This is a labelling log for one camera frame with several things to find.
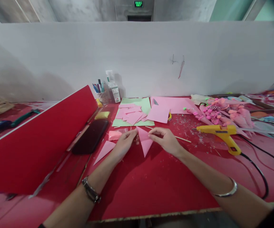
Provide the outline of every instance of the exit sign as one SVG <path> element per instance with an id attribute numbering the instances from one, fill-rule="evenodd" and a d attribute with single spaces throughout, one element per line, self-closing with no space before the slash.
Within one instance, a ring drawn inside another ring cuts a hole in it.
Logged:
<path id="1" fill-rule="evenodd" d="M 135 7 L 142 7 L 143 8 L 143 1 L 135 1 Z"/>

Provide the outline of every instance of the plastic bottle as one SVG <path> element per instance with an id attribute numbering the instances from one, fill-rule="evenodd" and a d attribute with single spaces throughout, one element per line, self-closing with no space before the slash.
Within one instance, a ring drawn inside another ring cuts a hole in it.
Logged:
<path id="1" fill-rule="evenodd" d="M 112 103 L 118 103 L 121 101 L 119 88 L 117 84 L 115 83 L 115 77 L 114 72 L 112 70 L 105 71 L 107 77 L 108 77 L 108 92 L 112 99 Z"/>

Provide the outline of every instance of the wooden skewer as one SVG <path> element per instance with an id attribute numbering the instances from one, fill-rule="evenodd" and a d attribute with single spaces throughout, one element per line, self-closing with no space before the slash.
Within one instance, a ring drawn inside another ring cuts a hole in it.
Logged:
<path id="1" fill-rule="evenodd" d="M 186 140 L 186 139 L 183 139 L 183 138 L 180 138 L 180 137 L 177 137 L 177 136 L 175 136 L 175 138 L 181 139 L 181 140 L 186 141 L 186 142 L 189 142 L 189 143 L 191 142 L 191 141 L 189 141 L 189 140 Z"/>

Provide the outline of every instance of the plastic bag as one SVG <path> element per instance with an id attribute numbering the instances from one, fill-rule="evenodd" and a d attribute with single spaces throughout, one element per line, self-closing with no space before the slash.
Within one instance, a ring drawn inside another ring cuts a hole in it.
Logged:
<path id="1" fill-rule="evenodd" d="M 115 130 L 115 131 L 109 131 L 108 132 L 108 140 L 109 141 L 118 140 L 120 138 L 120 136 L 127 131 L 128 131 L 128 128 L 123 128 L 123 129 L 119 129 L 119 130 Z"/>

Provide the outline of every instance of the person's left hand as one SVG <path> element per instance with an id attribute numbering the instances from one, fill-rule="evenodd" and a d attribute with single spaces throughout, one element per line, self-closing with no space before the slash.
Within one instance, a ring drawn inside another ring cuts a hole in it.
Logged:
<path id="1" fill-rule="evenodd" d="M 139 138 L 138 138 L 138 130 L 134 129 L 131 131 L 127 131 L 126 133 L 123 133 L 118 142 L 116 143 L 116 146 L 112 150 L 111 154 L 113 154 L 118 161 L 120 162 L 124 156 L 127 154 L 129 148 L 132 145 L 132 142 L 134 138 L 136 137 L 136 144 L 139 144 Z"/>

